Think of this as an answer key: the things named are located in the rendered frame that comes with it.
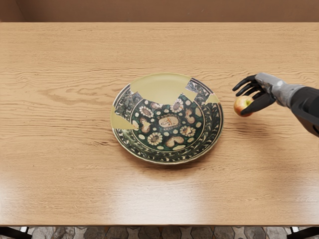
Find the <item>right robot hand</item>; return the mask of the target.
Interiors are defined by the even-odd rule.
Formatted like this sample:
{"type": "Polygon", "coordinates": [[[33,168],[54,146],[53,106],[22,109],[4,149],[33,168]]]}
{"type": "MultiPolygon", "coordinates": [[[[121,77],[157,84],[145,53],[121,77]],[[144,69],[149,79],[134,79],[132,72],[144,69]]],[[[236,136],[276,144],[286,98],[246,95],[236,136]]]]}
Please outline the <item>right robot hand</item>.
{"type": "Polygon", "coordinates": [[[232,91],[237,92],[237,97],[256,93],[252,97],[252,103],[239,113],[240,116],[245,116],[258,112],[273,103],[290,108],[293,95],[303,87],[303,85],[288,84],[267,73],[258,73],[241,80],[233,87],[232,91]]]}

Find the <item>patterned green ceramic plate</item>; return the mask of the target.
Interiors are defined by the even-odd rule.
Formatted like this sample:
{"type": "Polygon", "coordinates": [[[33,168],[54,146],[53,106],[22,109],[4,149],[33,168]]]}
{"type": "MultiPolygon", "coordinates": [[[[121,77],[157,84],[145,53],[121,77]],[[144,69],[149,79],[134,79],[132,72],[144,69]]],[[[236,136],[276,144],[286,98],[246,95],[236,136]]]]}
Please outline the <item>patterned green ceramic plate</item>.
{"type": "Polygon", "coordinates": [[[125,86],[111,108],[119,144],[142,160],[180,164],[208,152],[221,136],[224,115],[215,93],[201,81],[158,73],[125,86]]]}

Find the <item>red yellow apple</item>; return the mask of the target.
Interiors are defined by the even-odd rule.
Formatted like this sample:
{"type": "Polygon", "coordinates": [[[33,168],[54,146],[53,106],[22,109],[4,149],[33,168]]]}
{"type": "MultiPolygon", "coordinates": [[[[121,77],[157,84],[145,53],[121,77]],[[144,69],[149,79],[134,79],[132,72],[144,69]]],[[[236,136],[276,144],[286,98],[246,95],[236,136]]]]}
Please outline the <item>red yellow apple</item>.
{"type": "Polygon", "coordinates": [[[233,105],[234,112],[240,117],[249,117],[253,113],[241,114],[241,112],[246,109],[252,102],[253,98],[251,96],[239,96],[233,105]]]}

